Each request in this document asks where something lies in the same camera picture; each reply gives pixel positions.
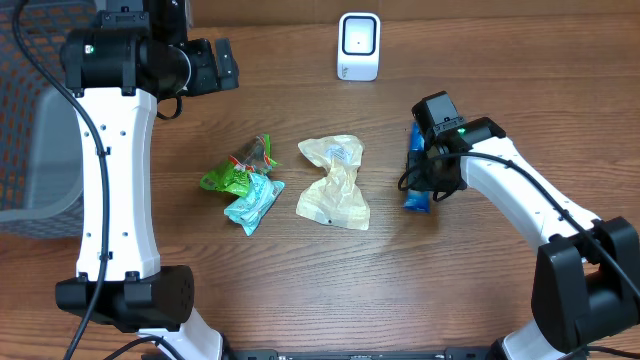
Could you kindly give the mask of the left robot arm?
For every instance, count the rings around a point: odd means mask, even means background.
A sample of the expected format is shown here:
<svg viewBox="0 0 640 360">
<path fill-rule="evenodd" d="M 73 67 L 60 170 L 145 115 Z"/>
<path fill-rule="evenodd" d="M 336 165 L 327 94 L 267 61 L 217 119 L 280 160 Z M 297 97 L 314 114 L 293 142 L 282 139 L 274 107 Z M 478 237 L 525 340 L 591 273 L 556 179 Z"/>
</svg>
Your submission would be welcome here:
<svg viewBox="0 0 640 360">
<path fill-rule="evenodd" d="M 61 50 L 65 94 L 82 136 L 83 235 L 58 307 L 83 323 L 153 342 L 171 359 L 227 359 L 224 337 L 195 309 L 185 265 L 160 260 L 151 215 L 150 155 L 158 103 L 231 90 L 227 39 L 190 39 L 185 1 L 109 1 Z"/>
</svg>

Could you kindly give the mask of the green snack packet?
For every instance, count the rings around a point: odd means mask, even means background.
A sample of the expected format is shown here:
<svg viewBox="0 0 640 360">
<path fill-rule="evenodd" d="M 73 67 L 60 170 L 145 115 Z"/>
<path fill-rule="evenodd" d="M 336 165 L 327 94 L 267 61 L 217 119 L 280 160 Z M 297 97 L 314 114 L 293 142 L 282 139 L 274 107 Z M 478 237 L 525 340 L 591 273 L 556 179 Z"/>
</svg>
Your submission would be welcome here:
<svg viewBox="0 0 640 360">
<path fill-rule="evenodd" d="M 250 173 L 266 175 L 279 165 L 272 158 L 271 150 L 269 134 L 255 136 L 207 172 L 200 180 L 200 187 L 245 197 L 250 189 Z"/>
</svg>

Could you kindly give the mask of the beige wrapper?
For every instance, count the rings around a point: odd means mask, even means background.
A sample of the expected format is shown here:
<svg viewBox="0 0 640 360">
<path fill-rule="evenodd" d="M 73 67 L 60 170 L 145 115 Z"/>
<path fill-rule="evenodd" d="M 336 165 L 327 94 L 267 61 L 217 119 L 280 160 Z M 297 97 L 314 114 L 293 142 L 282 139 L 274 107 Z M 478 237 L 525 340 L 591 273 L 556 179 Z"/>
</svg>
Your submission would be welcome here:
<svg viewBox="0 0 640 360">
<path fill-rule="evenodd" d="M 323 225 L 368 230 L 370 207 L 356 185 L 364 143 L 354 135 L 334 135 L 304 140 L 298 149 L 326 175 L 301 193 L 296 214 Z"/>
</svg>

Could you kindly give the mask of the blue snack packet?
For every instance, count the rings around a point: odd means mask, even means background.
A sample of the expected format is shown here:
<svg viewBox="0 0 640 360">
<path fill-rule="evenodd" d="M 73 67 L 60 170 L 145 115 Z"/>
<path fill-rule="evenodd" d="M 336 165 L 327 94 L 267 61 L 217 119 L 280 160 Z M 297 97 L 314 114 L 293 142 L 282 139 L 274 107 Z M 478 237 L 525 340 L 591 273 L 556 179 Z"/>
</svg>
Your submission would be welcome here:
<svg viewBox="0 0 640 360">
<path fill-rule="evenodd" d="M 413 166 L 419 158 L 419 155 L 424 151 L 424 138 L 420 133 L 420 129 L 417 123 L 412 124 L 411 133 L 409 136 L 409 146 L 407 154 L 406 169 Z M 407 196 L 403 207 L 406 210 L 411 210 L 421 213 L 430 212 L 430 193 L 420 192 L 416 190 L 408 190 Z"/>
</svg>

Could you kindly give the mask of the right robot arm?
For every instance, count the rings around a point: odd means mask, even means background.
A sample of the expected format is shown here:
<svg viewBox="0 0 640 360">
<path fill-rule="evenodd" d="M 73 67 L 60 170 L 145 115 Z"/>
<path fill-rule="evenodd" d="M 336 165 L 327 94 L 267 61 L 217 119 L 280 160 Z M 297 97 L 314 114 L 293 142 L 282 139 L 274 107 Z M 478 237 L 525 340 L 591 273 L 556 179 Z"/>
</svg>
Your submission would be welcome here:
<svg viewBox="0 0 640 360">
<path fill-rule="evenodd" d="M 424 145 L 408 155 L 401 191 L 440 202 L 484 195 L 536 255 L 532 319 L 497 339 L 488 359 L 584 359 L 599 340 L 639 323 L 639 234 L 623 217 L 603 220 L 570 200 L 519 153 L 493 120 L 466 121 L 449 95 L 411 113 Z"/>
</svg>

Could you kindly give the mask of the teal white snack packet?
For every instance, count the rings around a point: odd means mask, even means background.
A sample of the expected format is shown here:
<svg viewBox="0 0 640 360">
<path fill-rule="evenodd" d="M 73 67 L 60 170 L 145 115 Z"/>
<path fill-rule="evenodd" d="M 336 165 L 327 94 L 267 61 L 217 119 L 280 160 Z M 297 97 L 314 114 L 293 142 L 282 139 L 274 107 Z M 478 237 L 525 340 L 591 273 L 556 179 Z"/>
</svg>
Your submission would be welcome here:
<svg viewBox="0 0 640 360">
<path fill-rule="evenodd" d="M 245 197 L 239 197 L 231 203 L 224 214 L 239 224 L 247 236 L 258 228 L 262 218 L 273 206 L 285 188 L 282 181 L 272 181 L 266 175 L 249 174 L 249 191 Z"/>
</svg>

